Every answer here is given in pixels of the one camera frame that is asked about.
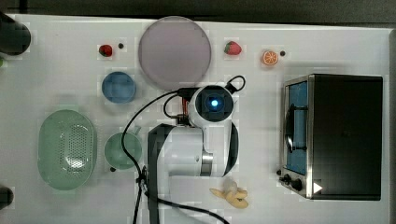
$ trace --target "green bowl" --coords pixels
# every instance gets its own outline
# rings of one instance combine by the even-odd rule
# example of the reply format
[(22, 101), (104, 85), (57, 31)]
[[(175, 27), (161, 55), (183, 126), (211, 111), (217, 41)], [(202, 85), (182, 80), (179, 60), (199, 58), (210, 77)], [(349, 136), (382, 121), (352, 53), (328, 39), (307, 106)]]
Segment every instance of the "green bowl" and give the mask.
[(84, 184), (96, 163), (96, 131), (73, 110), (49, 115), (40, 128), (38, 171), (55, 189), (70, 190)]
[[(108, 164), (113, 168), (126, 170), (134, 167), (134, 162), (123, 151), (121, 146), (121, 137), (122, 133), (116, 133), (107, 140), (105, 146), (105, 157)], [(136, 161), (139, 161), (142, 156), (142, 145), (137, 137), (137, 132), (135, 134), (125, 134), (124, 141), (127, 151), (136, 159)]]

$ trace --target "strawberry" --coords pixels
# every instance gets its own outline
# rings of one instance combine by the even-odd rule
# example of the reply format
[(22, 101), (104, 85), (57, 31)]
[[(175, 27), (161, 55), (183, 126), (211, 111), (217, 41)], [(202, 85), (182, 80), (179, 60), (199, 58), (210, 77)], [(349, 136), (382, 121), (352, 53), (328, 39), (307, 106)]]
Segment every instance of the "strawberry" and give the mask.
[(113, 55), (113, 48), (109, 45), (102, 45), (99, 48), (99, 53), (104, 57), (111, 57), (111, 55)]
[(237, 43), (230, 41), (226, 44), (224, 53), (228, 55), (238, 55), (242, 52), (241, 46), (239, 46)]

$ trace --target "blue bowl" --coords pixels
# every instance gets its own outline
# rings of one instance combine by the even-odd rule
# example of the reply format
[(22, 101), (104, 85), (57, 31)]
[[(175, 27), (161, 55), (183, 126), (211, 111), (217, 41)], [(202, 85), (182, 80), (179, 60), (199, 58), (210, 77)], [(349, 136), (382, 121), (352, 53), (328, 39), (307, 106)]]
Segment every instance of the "blue bowl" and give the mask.
[(115, 104), (129, 103), (134, 99), (136, 85), (130, 76), (123, 72), (110, 73), (102, 83), (102, 93)]

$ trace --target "oven knob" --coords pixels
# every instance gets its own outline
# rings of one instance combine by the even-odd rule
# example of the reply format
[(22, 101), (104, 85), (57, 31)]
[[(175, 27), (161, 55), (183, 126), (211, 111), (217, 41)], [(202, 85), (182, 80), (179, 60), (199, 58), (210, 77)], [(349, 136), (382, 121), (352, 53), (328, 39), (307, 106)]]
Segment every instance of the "oven knob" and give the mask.
[(283, 177), (280, 177), (279, 180), (285, 183), (286, 185), (289, 185), (291, 181), (291, 177), (289, 175), (284, 175)]
[(291, 187), (296, 189), (297, 191), (300, 191), (303, 189), (303, 183), (301, 182), (301, 179), (299, 179), (299, 178), (290, 181), (290, 183), (291, 183)]

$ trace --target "oval colander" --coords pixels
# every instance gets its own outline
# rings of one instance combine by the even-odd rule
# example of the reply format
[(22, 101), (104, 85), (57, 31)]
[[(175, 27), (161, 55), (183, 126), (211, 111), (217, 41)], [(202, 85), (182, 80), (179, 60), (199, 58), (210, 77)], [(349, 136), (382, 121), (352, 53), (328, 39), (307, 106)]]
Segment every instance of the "oval colander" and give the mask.
[(51, 187), (75, 189), (90, 177), (96, 163), (96, 131), (73, 110), (59, 110), (41, 125), (38, 171)]

